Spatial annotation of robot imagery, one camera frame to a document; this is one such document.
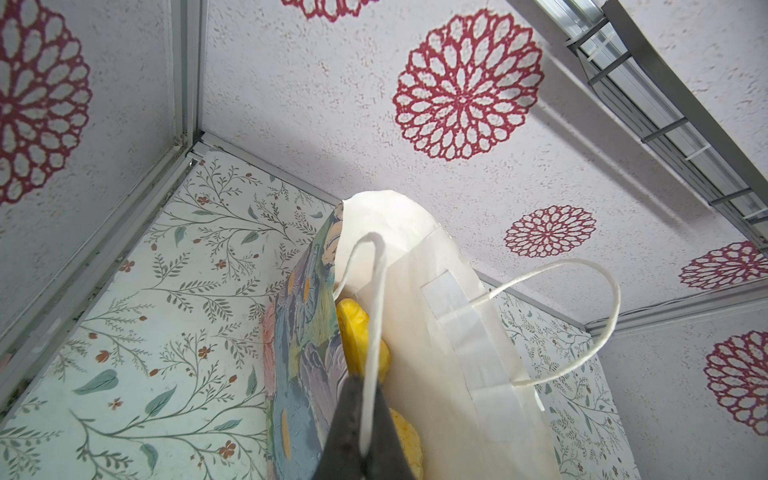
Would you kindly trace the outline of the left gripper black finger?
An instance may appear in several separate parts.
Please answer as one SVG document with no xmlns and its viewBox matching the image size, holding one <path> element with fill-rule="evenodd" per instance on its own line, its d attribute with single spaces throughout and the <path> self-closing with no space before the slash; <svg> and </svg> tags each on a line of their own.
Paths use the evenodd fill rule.
<svg viewBox="0 0 768 480">
<path fill-rule="evenodd" d="M 380 388 L 376 389 L 370 449 L 360 453 L 363 380 L 342 387 L 330 431 L 313 474 L 315 479 L 412 479 L 395 424 Z"/>
</svg>

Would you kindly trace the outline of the orange croissant bread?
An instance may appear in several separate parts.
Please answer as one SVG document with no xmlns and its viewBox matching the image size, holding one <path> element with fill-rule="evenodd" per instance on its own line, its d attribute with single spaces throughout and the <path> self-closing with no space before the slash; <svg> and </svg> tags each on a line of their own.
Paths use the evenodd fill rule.
<svg viewBox="0 0 768 480">
<path fill-rule="evenodd" d="M 393 408 L 390 408 L 389 411 L 406 461 L 414 477 L 422 480 L 424 478 L 424 452 L 420 436 L 416 428 L 402 414 Z"/>
</svg>

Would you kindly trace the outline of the round yellow bun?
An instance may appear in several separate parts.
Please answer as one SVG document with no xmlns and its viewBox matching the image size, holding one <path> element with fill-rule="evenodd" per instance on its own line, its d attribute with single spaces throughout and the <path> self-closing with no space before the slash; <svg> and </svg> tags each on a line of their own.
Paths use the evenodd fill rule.
<svg viewBox="0 0 768 480">
<path fill-rule="evenodd" d="M 348 373 L 363 377 L 369 350 L 370 317 L 352 298 L 338 302 L 336 313 Z"/>
</svg>

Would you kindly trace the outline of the floral paper bag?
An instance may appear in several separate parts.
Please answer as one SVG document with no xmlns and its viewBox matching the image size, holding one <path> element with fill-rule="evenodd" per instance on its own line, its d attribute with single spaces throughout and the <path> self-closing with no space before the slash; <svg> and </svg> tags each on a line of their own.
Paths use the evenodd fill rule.
<svg viewBox="0 0 768 480">
<path fill-rule="evenodd" d="M 315 479 L 348 373 L 336 304 L 369 315 L 360 453 L 372 440 L 376 389 L 417 430 L 423 479 L 555 479 L 538 399 L 608 341 L 617 319 L 571 363 L 532 376 L 486 288 L 451 237 L 394 191 L 338 204 L 262 320 L 272 479 Z"/>
</svg>

